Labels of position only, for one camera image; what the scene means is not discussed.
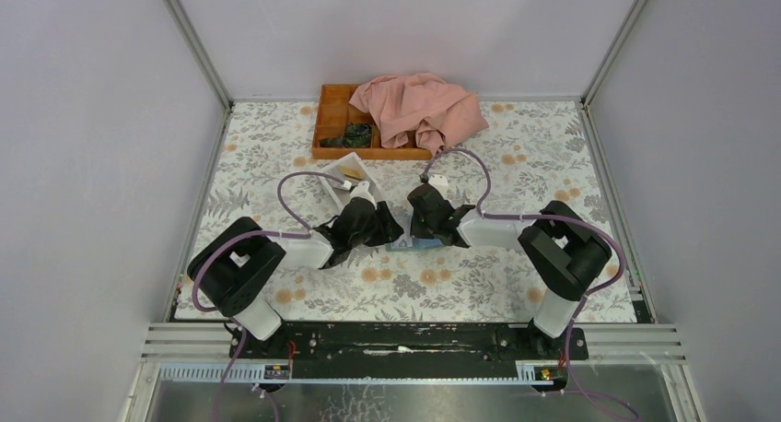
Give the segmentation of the green card holder wallet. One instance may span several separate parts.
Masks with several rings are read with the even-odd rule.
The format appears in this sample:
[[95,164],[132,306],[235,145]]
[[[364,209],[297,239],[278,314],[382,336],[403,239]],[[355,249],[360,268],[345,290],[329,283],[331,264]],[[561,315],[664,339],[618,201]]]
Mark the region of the green card holder wallet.
[[411,235],[412,218],[400,217],[397,222],[402,227],[402,235],[394,242],[385,245],[388,252],[424,252],[442,248],[443,244],[438,239],[415,238]]

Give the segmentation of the white plastic card box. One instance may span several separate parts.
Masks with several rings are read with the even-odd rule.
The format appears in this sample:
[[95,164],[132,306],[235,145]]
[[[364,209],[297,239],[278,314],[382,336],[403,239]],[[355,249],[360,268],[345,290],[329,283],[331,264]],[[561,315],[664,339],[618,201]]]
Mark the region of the white plastic card box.
[[384,201],[384,194],[378,181],[356,152],[336,159],[322,168],[320,173],[336,178],[335,181],[331,178],[319,177],[319,181],[338,210],[342,210],[349,203],[355,191],[358,191],[356,196],[366,195],[367,199],[375,205]]

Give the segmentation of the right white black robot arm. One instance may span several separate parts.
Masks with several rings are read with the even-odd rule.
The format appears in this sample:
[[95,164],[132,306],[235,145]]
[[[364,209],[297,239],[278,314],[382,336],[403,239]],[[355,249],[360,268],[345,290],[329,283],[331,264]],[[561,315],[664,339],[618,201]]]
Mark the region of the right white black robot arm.
[[482,213],[475,205],[454,207],[434,186],[423,183],[407,200],[413,207],[411,234],[446,246],[496,247],[526,254],[547,291],[530,321],[530,351],[550,359],[565,346],[564,333],[598,290],[595,279],[613,256],[624,270],[619,244],[583,221],[565,203],[550,202],[539,214]]

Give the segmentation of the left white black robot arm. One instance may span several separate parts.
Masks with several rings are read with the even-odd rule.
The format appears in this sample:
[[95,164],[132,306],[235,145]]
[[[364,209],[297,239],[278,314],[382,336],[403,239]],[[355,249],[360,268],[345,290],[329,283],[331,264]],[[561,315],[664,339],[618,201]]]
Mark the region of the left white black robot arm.
[[341,213],[304,234],[262,229],[240,217],[189,263],[192,303],[218,311],[251,334],[251,347],[263,358],[285,349],[283,319],[261,298],[274,272],[287,268],[330,269],[353,249],[392,243],[403,234],[386,202],[357,197]]

